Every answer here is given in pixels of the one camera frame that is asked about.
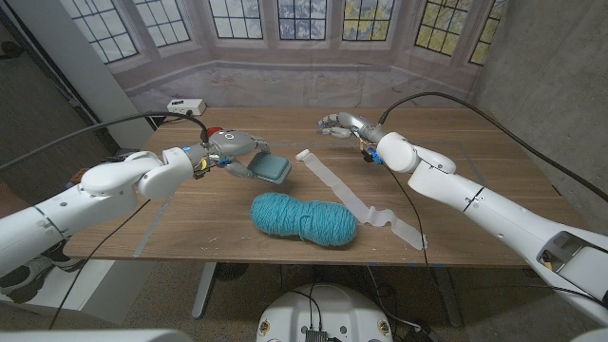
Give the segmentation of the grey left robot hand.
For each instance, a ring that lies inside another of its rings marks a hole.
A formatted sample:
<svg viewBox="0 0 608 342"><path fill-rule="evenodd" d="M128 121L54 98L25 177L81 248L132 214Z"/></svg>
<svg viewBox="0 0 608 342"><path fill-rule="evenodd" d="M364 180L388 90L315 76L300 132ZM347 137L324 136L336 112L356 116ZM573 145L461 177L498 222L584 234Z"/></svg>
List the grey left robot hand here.
<svg viewBox="0 0 608 342"><path fill-rule="evenodd" d="M270 146L262 138L235 129L215 132L210 136L207 147L210 159L220 168L232 176L247 179L259 178L259 175L238 161L237 156L248 155L256 149L270 153Z"/></svg>

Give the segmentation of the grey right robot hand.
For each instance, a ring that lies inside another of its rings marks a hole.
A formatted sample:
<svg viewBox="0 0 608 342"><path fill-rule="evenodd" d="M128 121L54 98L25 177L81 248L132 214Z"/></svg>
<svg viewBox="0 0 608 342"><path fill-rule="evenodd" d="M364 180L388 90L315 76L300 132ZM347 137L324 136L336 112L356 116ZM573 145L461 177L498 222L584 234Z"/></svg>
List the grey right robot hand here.
<svg viewBox="0 0 608 342"><path fill-rule="evenodd" d="M317 125L322 135L338 139L355 136L369 143L379 143L387 135L381 124L372 124L367 119L348 112L325 116Z"/></svg>

